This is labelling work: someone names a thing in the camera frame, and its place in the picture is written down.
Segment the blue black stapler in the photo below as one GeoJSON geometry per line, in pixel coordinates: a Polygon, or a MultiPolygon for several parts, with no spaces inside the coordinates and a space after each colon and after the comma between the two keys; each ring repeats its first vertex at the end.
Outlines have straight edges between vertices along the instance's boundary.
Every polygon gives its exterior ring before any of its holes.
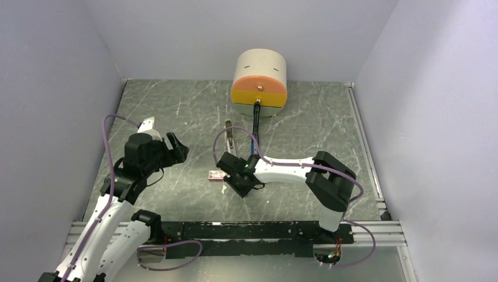
{"type": "Polygon", "coordinates": [[[252,155],[258,154],[257,146],[259,146],[260,111],[261,111],[260,101],[257,100],[254,104],[254,107],[253,107],[252,136],[254,137],[254,140],[251,140],[251,154],[252,155]]]}

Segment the beige white stapler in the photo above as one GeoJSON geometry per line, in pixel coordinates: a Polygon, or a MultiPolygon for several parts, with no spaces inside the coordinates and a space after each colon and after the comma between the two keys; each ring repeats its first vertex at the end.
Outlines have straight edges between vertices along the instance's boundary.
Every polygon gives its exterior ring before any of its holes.
{"type": "Polygon", "coordinates": [[[233,130],[232,127],[233,123],[231,119],[227,119],[225,121],[225,128],[227,129],[225,131],[225,140],[226,140],[226,145],[227,145],[227,150],[229,153],[232,155],[236,156],[236,149],[235,149],[235,143],[234,143],[234,136],[233,136],[233,130]]]}

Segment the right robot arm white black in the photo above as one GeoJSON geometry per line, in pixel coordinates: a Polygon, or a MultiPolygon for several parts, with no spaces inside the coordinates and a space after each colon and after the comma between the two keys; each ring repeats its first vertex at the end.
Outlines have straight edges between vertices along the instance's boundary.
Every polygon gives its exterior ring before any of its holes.
{"type": "Polygon", "coordinates": [[[216,167],[226,175],[224,181],[240,196],[270,183],[304,184],[322,205],[317,236],[332,243],[339,236],[339,225],[348,210],[356,174],[325,151],[305,159],[275,159],[251,155],[247,160],[225,152],[216,167]]]}

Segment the red white staple box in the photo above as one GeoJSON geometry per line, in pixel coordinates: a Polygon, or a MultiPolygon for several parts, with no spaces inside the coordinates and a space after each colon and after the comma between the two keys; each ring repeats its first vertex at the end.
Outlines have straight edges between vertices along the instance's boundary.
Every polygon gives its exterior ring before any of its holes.
{"type": "Polygon", "coordinates": [[[222,170],[210,170],[208,172],[208,180],[210,182],[222,182],[225,175],[225,172],[222,170]]]}

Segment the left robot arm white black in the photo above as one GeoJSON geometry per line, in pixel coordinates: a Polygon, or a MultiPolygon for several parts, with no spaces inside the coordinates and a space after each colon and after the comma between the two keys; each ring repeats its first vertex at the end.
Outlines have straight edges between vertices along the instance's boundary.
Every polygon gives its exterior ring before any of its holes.
{"type": "Polygon", "coordinates": [[[153,129],[129,136],[124,157],[112,165],[104,182],[93,219],[56,270],[43,273],[39,281],[113,281],[141,245],[166,242],[160,215],[147,210],[135,212],[124,232],[113,238],[148,178],[186,161],[189,148],[173,132],[166,136],[171,149],[153,129]]]}

